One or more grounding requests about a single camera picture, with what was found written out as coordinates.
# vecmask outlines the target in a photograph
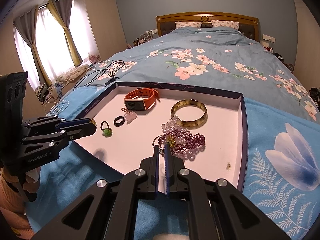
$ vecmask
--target orange watch strap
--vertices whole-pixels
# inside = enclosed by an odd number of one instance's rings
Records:
[[[143,100],[146,109],[148,109],[150,106],[152,106],[154,104],[156,99],[159,99],[159,92],[155,89],[152,89],[152,88],[136,89],[136,90],[130,92],[129,94],[127,94],[124,99],[125,100],[132,99],[137,96],[148,96],[149,97],[146,99],[144,98],[144,100]]]

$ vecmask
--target bedsheet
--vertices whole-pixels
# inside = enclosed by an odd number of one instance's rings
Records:
[[[290,70],[260,43],[229,27],[179,28],[117,53],[89,73],[106,69],[111,60],[125,62],[116,73],[122,81],[166,82],[241,92],[247,98],[320,123],[316,105]],[[97,74],[89,75],[80,86]],[[91,85],[104,85],[109,80],[102,72],[97,77]]]
[[[263,47],[227,27],[181,28],[169,35],[114,55],[125,65],[120,81],[167,82],[238,91],[245,96],[249,155],[243,194],[292,239],[301,239],[320,212],[320,126],[318,110],[291,72]],[[68,94],[59,117],[71,120],[106,87],[104,73]],[[41,171],[38,199],[26,213],[38,231],[98,179],[121,174],[70,143],[60,159]],[[161,233],[187,235],[186,206],[160,194],[140,201],[134,239]]]

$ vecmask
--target wooden headboard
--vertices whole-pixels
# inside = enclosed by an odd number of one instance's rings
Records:
[[[234,21],[247,38],[259,42],[258,18],[221,12],[187,12],[157,16],[159,37],[176,29],[175,22],[202,22],[201,28],[212,27],[211,20]]]

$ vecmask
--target watch face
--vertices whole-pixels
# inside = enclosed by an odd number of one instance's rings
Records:
[[[125,101],[125,106],[129,111],[145,111],[146,108],[144,106],[143,100],[141,101]]]

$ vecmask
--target metal screw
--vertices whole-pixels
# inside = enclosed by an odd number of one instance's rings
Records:
[[[190,173],[190,171],[189,171],[188,169],[181,169],[181,170],[179,171],[179,173],[180,173],[181,175],[188,175],[188,174]]]
[[[107,185],[107,182],[104,179],[100,179],[97,181],[98,187],[105,187]]]
[[[144,175],[146,172],[145,172],[145,170],[143,170],[143,169],[137,169],[134,173],[135,173],[137,176],[142,176],[142,175]]]
[[[228,185],[228,182],[225,180],[225,179],[219,179],[217,184],[220,186],[220,187],[225,187],[226,185]]]

